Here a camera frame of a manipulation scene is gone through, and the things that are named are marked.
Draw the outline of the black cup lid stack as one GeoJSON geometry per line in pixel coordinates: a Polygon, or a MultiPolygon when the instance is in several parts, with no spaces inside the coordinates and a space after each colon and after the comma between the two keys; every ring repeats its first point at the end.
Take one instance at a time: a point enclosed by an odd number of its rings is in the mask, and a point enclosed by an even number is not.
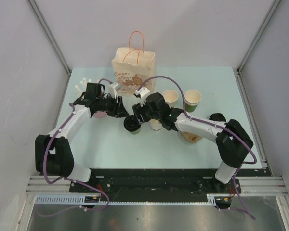
{"type": "Polygon", "coordinates": [[[213,113],[210,115],[209,120],[226,122],[226,118],[222,113],[213,113]]]}

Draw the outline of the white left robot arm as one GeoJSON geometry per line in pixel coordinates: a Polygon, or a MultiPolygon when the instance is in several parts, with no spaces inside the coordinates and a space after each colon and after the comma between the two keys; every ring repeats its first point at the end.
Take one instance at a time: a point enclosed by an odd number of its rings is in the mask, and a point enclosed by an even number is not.
{"type": "Polygon", "coordinates": [[[45,177],[48,184],[54,184],[48,175],[80,181],[80,187],[90,193],[96,189],[97,181],[91,177],[91,170],[75,163],[70,144],[80,128],[97,112],[105,112],[114,118],[129,115],[123,99],[117,91],[122,87],[118,82],[105,87],[101,83],[87,83],[86,90],[73,103],[68,118],[46,135],[35,139],[35,165],[37,172],[45,177]]]}

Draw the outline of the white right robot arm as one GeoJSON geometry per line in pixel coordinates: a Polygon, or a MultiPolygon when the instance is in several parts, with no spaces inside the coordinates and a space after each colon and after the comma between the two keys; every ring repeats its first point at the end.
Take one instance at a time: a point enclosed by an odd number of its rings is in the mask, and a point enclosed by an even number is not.
{"type": "Polygon", "coordinates": [[[140,99],[138,104],[132,106],[138,124],[154,119],[168,131],[192,133],[215,143],[221,163],[212,186],[218,193],[229,189],[229,181],[241,168],[253,147],[253,141],[238,121],[231,119],[222,122],[192,117],[183,109],[170,108],[163,96],[157,92],[151,94],[137,90],[134,96],[140,99]]]}

